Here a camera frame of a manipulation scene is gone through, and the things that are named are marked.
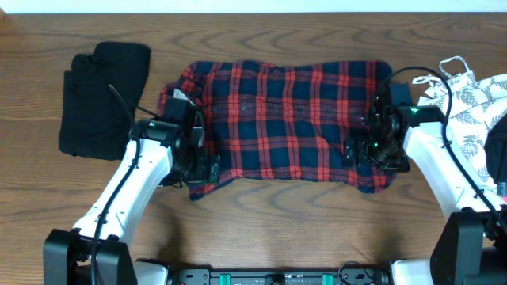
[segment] white background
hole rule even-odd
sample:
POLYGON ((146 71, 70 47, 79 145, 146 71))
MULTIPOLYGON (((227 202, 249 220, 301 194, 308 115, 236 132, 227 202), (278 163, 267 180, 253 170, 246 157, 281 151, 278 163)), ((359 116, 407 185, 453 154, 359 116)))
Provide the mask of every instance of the white background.
POLYGON ((507 0, 0 0, 6 13, 507 12, 507 0))

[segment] wooden surface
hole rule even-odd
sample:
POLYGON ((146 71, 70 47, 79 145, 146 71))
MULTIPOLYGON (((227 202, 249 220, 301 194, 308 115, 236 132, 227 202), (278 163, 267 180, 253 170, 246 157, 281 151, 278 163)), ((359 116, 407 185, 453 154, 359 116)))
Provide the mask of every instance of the wooden surface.
MULTIPOLYGON (((44 239, 53 228, 70 229, 118 166, 58 150, 63 71, 75 54, 105 40, 148 44, 141 105, 155 109, 159 90, 199 59, 382 59, 398 69, 437 68, 461 55, 477 78, 489 77, 507 71, 506 22, 502 14, 444 13, 7 15, 0 23, 0 283, 41 283, 44 239)), ((443 226, 415 166, 375 195, 341 183, 237 180, 196 203, 183 189, 157 190, 131 253, 177 266, 331 268, 428 256, 443 226)))

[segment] black fabric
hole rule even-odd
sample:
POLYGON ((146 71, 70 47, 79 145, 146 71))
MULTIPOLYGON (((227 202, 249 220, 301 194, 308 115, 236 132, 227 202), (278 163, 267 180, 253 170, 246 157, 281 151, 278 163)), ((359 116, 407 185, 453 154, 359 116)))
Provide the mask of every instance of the black fabric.
POLYGON ((488 173, 493 182, 507 182, 507 116, 491 129, 484 151, 488 173))
POLYGON ((65 154, 121 159, 130 121, 109 91, 115 87, 137 105, 148 78, 151 50, 142 44, 99 43, 92 55, 76 55, 63 77, 59 149, 65 154))

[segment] flannel cloth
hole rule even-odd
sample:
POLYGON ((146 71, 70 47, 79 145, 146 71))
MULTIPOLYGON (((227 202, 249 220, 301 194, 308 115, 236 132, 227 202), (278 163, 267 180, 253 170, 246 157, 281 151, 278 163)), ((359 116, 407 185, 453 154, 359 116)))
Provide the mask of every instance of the flannel cloth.
POLYGON ((206 147, 220 154, 219 184, 190 188, 190 199, 245 177, 340 181, 373 193, 392 171, 342 165, 346 137, 366 135, 361 117, 376 86, 391 73, 379 61, 309 66, 196 62, 162 89, 157 113, 179 89, 203 109, 206 147))

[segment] white tote bag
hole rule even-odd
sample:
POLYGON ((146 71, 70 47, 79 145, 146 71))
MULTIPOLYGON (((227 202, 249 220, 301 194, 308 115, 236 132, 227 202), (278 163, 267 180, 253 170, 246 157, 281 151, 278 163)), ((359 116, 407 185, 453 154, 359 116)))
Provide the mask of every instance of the white tote bag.
MULTIPOLYGON (((470 162, 472 168, 482 180, 482 187, 489 190, 496 189, 486 167, 486 152, 484 143, 488 132, 507 114, 507 74, 496 75, 491 78, 475 81, 475 75, 468 68, 467 63, 460 56, 442 60, 440 70, 448 76, 448 84, 452 91, 452 108, 449 125, 454 140, 470 162), (442 67, 453 59, 463 62, 465 72, 451 76, 442 67)), ((443 113, 447 111, 447 89, 439 78, 432 75, 414 78, 413 84, 429 83, 425 94, 417 105, 436 105, 443 113)))

